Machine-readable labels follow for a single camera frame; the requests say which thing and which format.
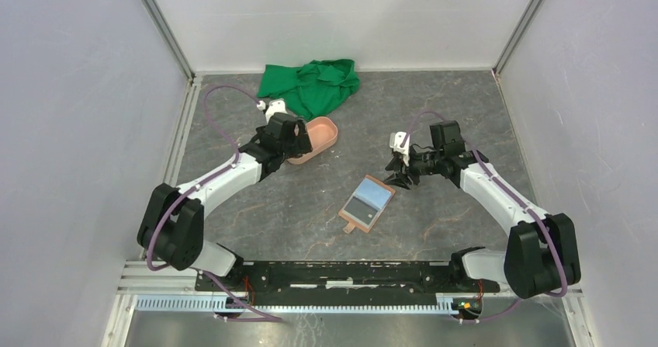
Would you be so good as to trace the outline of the brown leather card holder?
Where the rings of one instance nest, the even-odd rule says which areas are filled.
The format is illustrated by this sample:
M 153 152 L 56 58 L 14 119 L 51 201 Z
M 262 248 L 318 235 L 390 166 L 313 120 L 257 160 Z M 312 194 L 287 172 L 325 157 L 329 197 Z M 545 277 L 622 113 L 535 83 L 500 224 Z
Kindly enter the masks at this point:
M 369 233 L 395 193 L 392 187 L 366 175 L 338 211 L 338 216 L 347 222 L 343 232 L 350 234 L 358 229 Z

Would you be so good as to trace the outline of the pink oval tray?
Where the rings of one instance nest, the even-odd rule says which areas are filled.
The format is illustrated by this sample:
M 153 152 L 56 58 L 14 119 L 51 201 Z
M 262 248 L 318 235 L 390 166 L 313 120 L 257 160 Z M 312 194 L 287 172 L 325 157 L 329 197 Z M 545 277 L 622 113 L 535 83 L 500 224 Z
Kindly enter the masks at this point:
M 298 158 L 289 158 L 287 161 L 292 165 L 301 165 L 311 158 L 318 156 L 323 151 L 332 147 L 338 140 L 338 128 L 336 124 L 326 116 L 317 117 L 306 124 L 307 133 L 310 137 L 312 151 Z

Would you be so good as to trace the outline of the dark credit card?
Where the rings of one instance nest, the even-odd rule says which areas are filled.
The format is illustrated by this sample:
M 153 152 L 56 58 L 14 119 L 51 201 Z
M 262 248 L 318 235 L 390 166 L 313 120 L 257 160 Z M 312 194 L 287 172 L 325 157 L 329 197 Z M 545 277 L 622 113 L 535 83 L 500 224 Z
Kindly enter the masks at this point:
M 347 214 L 350 220 L 363 227 L 372 226 L 379 214 L 379 210 L 358 197 L 352 197 L 342 211 Z

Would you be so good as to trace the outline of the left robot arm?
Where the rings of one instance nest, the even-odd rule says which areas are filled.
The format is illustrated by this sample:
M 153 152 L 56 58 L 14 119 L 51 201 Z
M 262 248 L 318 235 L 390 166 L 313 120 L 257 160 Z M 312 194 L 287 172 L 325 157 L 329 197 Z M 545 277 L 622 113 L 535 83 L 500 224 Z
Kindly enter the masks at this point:
M 162 183 L 148 201 L 137 233 L 149 269 L 172 267 L 211 272 L 224 290 L 237 289 L 244 270 L 237 254 L 204 238 L 205 219 L 232 196 L 277 172 L 290 158 L 312 150 L 306 124 L 275 113 L 234 156 L 211 172 L 180 186 Z

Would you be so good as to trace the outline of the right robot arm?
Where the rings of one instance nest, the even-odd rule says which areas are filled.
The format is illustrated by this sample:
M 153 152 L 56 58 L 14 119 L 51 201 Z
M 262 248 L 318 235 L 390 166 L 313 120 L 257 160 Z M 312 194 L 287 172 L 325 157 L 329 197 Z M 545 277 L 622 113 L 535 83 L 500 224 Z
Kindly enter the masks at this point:
M 508 285 L 521 299 L 562 297 L 581 280 L 573 221 L 549 213 L 524 197 L 495 170 L 486 156 L 462 137 L 454 120 L 430 126 L 432 144 L 417 150 L 406 132 L 390 135 L 391 174 L 385 183 L 410 189 L 421 177 L 440 175 L 474 198 L 507 235 L 503 251 L 472 247 L 452 254 L 448 281 L 467 291 L 479 280 Z

